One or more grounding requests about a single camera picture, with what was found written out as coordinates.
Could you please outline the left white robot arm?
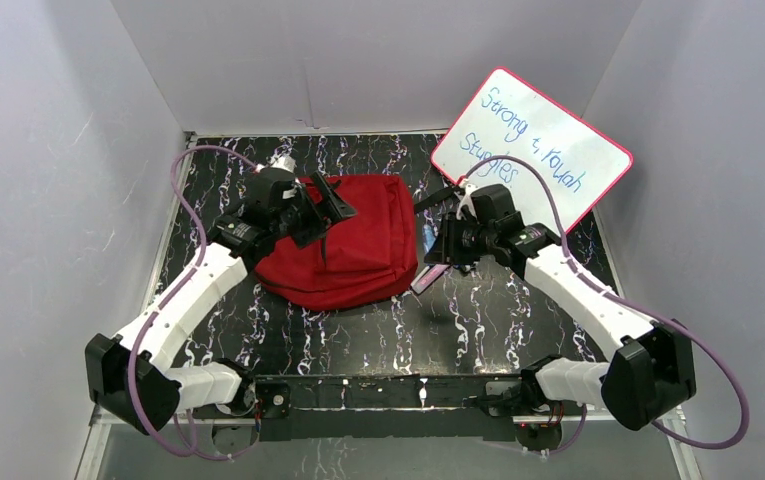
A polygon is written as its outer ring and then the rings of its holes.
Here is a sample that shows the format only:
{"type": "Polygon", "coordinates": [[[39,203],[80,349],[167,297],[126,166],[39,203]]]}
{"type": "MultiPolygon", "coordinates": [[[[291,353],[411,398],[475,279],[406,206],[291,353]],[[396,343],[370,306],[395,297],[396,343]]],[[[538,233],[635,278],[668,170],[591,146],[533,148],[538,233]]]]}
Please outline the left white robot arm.
{"type": "Polygon", "coordinates": [[[241,200],[205,231],[199,253],[145,311],[113,336],[97,334],[88,342],[91,400],[145,435],[203,406],[221,405],[233,416],[253,412],[256,381],[248,369],[228,359],[175,367],[174,359],[279,241],[307,247],[356,215],[341,186],[320,173],[300,179],[280,167],[264,167],[248,179],[241,200]]]}

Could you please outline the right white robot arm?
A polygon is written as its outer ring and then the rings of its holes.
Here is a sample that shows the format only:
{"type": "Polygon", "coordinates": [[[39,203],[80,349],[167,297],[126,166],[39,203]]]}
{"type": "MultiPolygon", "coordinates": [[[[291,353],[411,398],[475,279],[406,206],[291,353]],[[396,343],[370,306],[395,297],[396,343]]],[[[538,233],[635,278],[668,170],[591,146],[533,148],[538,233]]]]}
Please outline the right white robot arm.
{"type": "Polygon", "coordinates": [[[575,267],[560,238],[541,223],[525,224],[509,190],[499,184],[455,189],[428,264],[474,266],[490,256],[552,299],[599,346],[605,361],[548,356],[521,372],[521,384],[498,400],[535,414],[562,401],[606,409],[637,431],[692,398],[697,391],[690,340],[674,328],[612,299],[612,289],[575,267]]]}

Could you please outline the red backpack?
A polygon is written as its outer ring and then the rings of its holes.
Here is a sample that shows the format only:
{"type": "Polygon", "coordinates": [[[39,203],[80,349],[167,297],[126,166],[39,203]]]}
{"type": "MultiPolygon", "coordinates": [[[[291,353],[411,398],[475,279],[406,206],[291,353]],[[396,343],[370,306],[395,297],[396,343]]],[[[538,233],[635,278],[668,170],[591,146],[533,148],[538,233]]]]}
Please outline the red backpack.
{"type": "Polygon", "coordinates": [[[405,292],[418,268],[416,215],[460,190],[442,188],[416,202],[397,175],[345,175],[336,192],[357,215],[305,248],[278,241],[254,273],[263,287],[311,311],[360,307],[405,292]]]}

